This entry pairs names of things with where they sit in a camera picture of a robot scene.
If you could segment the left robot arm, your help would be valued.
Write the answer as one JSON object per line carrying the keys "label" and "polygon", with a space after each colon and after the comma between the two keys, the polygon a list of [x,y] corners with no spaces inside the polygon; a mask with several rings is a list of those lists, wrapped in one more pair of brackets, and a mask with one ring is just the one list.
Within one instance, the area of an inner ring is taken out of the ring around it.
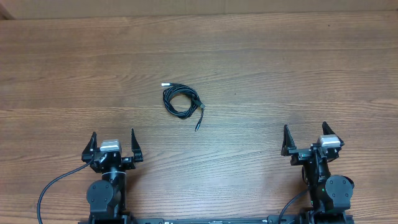
{"label": "left robot arm", "polygon": [[86,191],[90,204],[88,223],[136,223],[132,213],[126,210],[126,171],[136,168],[143,161],[143,154],[134,132],[131,133],[131,157],[122,156],[117,139],[106,140],[97,146],[97,134],[93,133],[81,154],[81,159],[101,180],[93,182]]}

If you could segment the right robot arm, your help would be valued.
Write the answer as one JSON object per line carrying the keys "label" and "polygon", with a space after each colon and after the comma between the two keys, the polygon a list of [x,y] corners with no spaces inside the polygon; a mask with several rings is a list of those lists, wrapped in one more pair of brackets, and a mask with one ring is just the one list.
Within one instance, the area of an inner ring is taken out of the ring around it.
{"label": "right robot arm", "polygon": [[[351,207],[354,182],[347,176],[331,175],[329,163],[339,158],[345,145],[327,122],[322,123],[323,134],[317,142],[305,149],[296,147],[289,127],[284,126],[281,155],[290,156],[290,164],[302,167],[302,179],[307,188],[292,198],[278,216],[278,223],[353,223],[346,211]],[[298,215],[286,216],[288,207],[304,195],[310,196],[310,208],[303,208]]]}

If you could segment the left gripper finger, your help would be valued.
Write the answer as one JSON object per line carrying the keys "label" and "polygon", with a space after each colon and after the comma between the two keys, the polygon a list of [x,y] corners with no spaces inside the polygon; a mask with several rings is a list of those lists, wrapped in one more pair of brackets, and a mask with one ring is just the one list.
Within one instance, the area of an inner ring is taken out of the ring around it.
{"label": "left gripper finger", "polygon": [[133,152],[134,159],[143,159],[141,147],[135,137],[134,129],[131,129],[131,151]]}
{"label": "left gripper finger", "polygon": [[93,132],[93,134],[90,137],[89,143],[84,148],[82,154],[90,155],[90,154],[94,153],[96,148],[97,148],[97,133]]}

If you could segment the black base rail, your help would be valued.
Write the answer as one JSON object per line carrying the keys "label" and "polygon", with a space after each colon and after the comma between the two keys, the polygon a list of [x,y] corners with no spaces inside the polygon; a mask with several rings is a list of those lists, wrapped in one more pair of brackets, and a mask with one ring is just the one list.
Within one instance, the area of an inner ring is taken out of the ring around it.
{"label": "black base rail", "polygon": [[163,218],[133,218],[129,222],[120,221],[85,221],[78,222],[78,224],[89,223],[130,223],[130,224],[299,224],[307,223],[307,221],[300,221],[298,215],[284,215],[279,222],[278,215],[269,215],[266,218],[218,218],[218,219],[177,219],[164,220]]}

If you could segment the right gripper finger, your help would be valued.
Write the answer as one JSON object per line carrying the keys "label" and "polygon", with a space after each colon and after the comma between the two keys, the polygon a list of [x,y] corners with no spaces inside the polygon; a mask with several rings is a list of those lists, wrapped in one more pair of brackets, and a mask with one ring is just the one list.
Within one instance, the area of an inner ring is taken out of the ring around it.
{"label": "right gripper finger", "polygon": [[290,133],[288,124],[284,125],[284,139],[282,143],[281,155],[282,156],[291,156],[297,150],[297,147],[294,143],[294,139]]}
{"label": "right gripper finger", "polygon": [[341,145],[344,144],[344,141],[330,128],[330,126],[328,125],[328,123],[326,121],[322,122],[322,130],[323,130],[324,135],[331,135],[331,134],[336,135],[340,141],[340,144]]}

